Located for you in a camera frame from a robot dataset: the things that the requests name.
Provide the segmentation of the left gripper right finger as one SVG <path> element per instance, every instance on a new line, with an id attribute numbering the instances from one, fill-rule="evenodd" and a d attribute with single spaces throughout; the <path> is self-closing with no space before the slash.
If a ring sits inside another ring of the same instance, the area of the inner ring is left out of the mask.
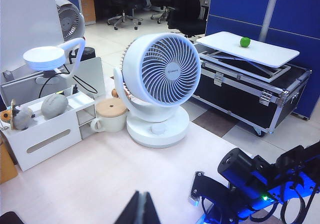
<path id="1" fill-rule="evenodd" d="M 143 211 L 143 224 L 160 224 L 156 208 L 149 192 L 145 193 L 145 204 Z"/>

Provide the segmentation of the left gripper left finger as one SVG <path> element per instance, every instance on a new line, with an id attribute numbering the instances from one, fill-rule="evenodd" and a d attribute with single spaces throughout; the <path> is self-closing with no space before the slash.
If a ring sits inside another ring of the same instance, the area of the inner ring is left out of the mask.
<path id="1" fill-rule="evenodd" d="M 144 194 L 135 191 L 134 195 L 119 216 L 120 224 L 142 224 L 144 215 Z"/>

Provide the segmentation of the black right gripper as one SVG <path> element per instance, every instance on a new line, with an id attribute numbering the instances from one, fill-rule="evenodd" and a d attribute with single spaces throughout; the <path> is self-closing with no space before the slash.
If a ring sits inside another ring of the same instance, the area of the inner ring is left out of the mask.
<path id="1" fill-rule="evenodd" d="M 256 176 L 227 176 L 229 187 L 208 176 L 197 176 L 197 202 L 204 222 L 238 224 L 250 220 L 262 223 L 275 211 L 275 196 Z"/>

